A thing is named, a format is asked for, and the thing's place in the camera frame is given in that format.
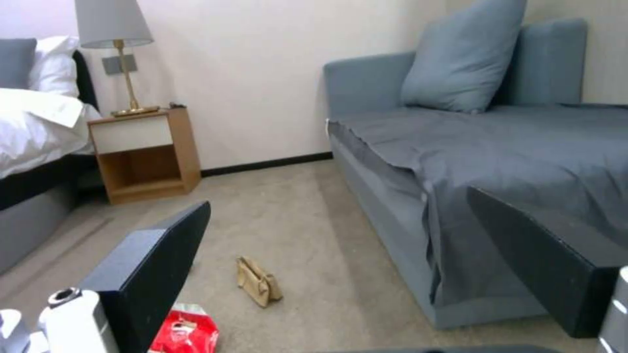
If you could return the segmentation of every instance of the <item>sofa backrest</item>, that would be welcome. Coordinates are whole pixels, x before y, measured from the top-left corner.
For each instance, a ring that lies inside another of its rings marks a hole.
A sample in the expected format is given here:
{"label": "sofa backrest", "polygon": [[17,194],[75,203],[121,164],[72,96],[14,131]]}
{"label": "sofa backrest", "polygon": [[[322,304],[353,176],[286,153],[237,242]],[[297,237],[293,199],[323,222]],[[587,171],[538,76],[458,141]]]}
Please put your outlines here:
{"label": "sofa backrest", "polygon": [[[493,104],[577,104],[582,99],[587,23],[557,19],[521,30]],[[414,53],[353,58],[325,65],[333,117],[402,107],[401,86]]]}
{"label": "sofa backrest", "polygon": [[580,103],[586,49],[584,19],[525,27],[493,104]]}

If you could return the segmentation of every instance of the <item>black headboard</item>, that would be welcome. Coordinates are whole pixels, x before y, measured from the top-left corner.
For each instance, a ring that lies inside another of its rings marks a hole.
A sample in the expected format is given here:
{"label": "black headboard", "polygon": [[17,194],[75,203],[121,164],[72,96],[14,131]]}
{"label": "black headboard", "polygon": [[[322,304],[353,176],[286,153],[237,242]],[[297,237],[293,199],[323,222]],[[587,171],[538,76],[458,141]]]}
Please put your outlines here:
{"label": "black headboard", "polygon": [[87,63],[83,55],[77,50],[72,55],[72,58],[77,63],[77,85],[78,85],[78,99],[83,103],[91,104],[98,111],[98,101],[96,100],[96,93],[94,92],[94,85],[92,83],[92,77],[87,69]]}

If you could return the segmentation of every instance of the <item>bed frame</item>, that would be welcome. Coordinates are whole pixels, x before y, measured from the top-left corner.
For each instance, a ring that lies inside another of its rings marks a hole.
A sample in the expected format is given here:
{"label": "bed frame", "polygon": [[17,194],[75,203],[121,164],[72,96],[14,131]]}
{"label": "bed frame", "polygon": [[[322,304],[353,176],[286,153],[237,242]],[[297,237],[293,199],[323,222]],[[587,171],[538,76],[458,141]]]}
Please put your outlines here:
{"label": "bed frame", "polygon": [[[77,64],[78,98],[98,109],[84,57],[77,51],[73,59]],[[0,180],[0,273],[54,233],[76,205],[77,178],[96,168],[93,156],[67,155]]]}

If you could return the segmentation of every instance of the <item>wall outlet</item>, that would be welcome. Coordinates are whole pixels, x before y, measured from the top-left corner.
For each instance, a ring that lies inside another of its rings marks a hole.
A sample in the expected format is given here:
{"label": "wall outlet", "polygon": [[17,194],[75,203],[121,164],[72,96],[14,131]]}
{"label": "wall outlet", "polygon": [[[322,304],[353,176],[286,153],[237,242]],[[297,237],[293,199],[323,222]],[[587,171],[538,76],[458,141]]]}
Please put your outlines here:
{"label": "wall outlet", "polygon": [[[126,54],[124,56],[124,61],[126,62],[126,67],[129,69],[129,72],[138,70],[138,66],[135,63],[135,57],[133,56],[133,54]],[[102,58],[102,66],[105,67],[105,73],[107,75],[117,75],[119,73],[122,73],[120,57]]]}

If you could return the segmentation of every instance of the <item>white duvet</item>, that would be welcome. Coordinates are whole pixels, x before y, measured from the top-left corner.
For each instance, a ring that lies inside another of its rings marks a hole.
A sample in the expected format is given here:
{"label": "white duvet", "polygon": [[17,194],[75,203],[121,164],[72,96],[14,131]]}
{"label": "white duvet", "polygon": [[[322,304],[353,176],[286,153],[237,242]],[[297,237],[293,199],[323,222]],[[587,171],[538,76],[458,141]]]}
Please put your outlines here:
{"label": "white duvet", "polygon": [[0,89],[0,179],[70,153],[91,153],[87,121],[99,118],[73,97]]}

